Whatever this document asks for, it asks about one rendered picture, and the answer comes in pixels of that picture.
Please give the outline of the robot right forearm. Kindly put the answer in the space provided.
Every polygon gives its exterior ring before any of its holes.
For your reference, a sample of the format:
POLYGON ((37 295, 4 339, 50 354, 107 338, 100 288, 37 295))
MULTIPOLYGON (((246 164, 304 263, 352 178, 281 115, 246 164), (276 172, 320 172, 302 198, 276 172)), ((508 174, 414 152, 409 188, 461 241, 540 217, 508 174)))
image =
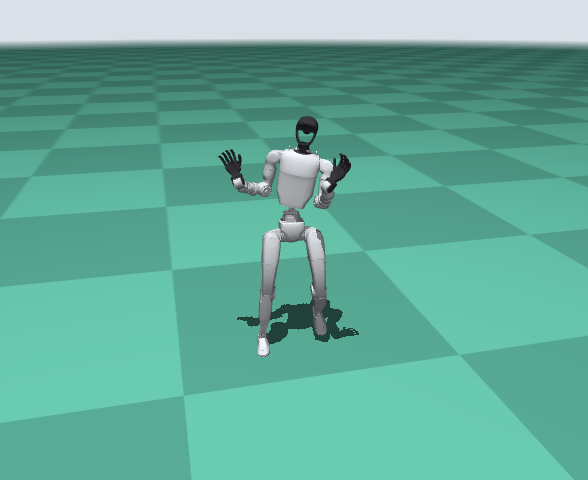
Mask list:
POLYGON ((234 178, 233 184, 237 191, 241 193, 248 193, 251 196, 255 196, 259 192, 258 183, 250 183, 245 181, 245 184, 243 184, 240 177, 234 178))

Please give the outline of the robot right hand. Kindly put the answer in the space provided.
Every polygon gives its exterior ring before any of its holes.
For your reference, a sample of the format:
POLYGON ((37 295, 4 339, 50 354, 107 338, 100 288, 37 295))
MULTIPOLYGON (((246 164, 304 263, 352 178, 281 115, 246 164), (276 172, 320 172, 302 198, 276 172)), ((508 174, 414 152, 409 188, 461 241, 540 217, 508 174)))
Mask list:
POLYGON ((241 171, 241 160, 242 160, 241 159, 241 155, 238 154, 238 158, 239 159, 237 161, 234 151, 232 149, 230 151, 231 151, 231 153, 233 155, 233 159, 234 160, 232 159, 232 156, 229 153, 229 151, 228 150, 225 150, 225 152, 228 154, 228 156, 230 158, 230 161, 229 161, 228 157, 226 156, 226 154, 224 152, 222 152, 222 154, 225 157, 225 159, 226 159, 226 161, 227 161, 228 164, 225 162, 225 160, 223 159, 222 156, 219 155, 218 157, 222 160, 222 162, 225 165, 225 168, 228 171, 228 173, 232 175, 232 177, 231 177, 232 183, 233 183, 233 179, 234 178, 240 177, 242 183, 245 184, 245 181, 244 181, 244 178, 243 178, 242 174, 239 174, 240 171, 241 171))

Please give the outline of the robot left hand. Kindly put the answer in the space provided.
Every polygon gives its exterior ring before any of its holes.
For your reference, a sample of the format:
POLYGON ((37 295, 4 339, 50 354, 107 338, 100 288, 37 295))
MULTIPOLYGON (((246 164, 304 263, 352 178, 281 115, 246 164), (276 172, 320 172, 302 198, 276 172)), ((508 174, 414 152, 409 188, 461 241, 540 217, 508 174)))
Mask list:
POLYGON ((326 180, 328 180, 331 183, 330 187, 327 189, 328 193, 331 193, 334 190, 334 188, 337 186, 336 182, 342 180, 351 168, 351 163, 349 162, 349 159, 341 153, 340 156, 341 158, 338 166, 336 166, 336 158, 333 159, 333 171, 331 172, 330 178, 326 178, 326 180))

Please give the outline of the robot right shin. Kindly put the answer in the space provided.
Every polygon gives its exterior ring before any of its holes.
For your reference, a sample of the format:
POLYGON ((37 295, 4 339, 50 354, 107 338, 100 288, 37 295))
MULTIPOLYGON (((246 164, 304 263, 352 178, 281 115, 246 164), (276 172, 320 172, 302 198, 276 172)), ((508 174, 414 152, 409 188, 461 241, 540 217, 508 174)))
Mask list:
POLYGON ((259 335, 259 337, 260 338, 261 338, 262 334, 264 334, 264 337, 266 338, 267 326, 268 326, 268 323, 271 318, 271 311, 272 311, 272 299, 270 299, 270 296, 266 296, 266 295, 264 297, 262 297, 261 290, 260 290, 260 301, 259 301, 259 321, 260 321, 260 335, 259 335))

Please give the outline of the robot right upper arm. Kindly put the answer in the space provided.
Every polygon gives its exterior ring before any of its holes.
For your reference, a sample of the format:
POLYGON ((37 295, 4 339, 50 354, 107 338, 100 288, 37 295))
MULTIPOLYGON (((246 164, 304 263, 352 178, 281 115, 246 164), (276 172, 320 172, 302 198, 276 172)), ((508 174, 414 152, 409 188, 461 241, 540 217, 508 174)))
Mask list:
POLYGON ((267 197, 271 194, 272 183, 277 170, 276 164, 280 163, 280 158, 284 150, 272 150, 268 153, 263 169, 263 182, 258 183, 258 194, 267 197))

